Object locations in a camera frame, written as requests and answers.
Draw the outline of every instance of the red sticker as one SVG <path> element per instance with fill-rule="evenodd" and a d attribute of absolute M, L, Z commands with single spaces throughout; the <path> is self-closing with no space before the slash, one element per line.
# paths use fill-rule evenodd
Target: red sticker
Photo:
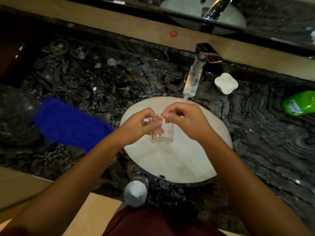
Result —
<path fill-rule="evenodd" d="M 171 33 L 170 33 L 170 35 L 171 35 L 172 37 L 176 37 L 176 36 L 177 36 L 177 32 L 174 31 L 174 30 L 172 30 Z"/>

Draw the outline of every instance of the blue towel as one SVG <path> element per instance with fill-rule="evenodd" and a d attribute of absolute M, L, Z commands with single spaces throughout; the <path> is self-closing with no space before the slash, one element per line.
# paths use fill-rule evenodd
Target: blue towel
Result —
<path fill-rule="evenodd" d="M 46 139 L 80 147 L 85 153 L 113 131 L 107 123 L 50 97 L 42 103 L 34 122 Z"/>

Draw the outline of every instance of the mirror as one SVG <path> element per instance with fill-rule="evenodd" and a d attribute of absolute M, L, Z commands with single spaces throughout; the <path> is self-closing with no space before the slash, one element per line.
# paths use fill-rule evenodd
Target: mirror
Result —
<path fill-rule="evenodd" d="M 315 56 L 315 0 L 103 1 L 164 13 L 179 26 L 243 41 L 242 38 L 231 37 L 239 30 L 312 50 L 311 55 L 308 52 L 304 56 Z"/>

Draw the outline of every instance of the person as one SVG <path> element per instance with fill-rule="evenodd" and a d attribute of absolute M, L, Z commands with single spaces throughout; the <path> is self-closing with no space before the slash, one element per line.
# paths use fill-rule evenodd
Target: person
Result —
<path fill-rule="evenodd" d="M 33 199 L 0 233 L 13 235 L 62 235 L 116 153 L 157 130 L 162 122 L 147 123 L 151 108 L 132 115 L 105 137 L 76 165 Z M 311 236 L 293 211 L 265 186 L 208 123 L 198 105 L 174 103 L 162 116 L 177 124 L 205 150 L 251 235 Z M 207 222 L 170 219 L 150 208 L 126 207 L 109 222 L 104 235 L 225 235 Z"/>

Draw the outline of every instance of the plastic bottle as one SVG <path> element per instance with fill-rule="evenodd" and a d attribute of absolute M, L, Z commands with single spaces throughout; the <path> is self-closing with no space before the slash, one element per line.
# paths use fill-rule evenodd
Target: plastic bottle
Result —
<path fill-rule="evenodd" d="M 286 98 L 283 110 L 291 116 L 301 116 L 315 112 L 315 91 L 304 91 Z"/>

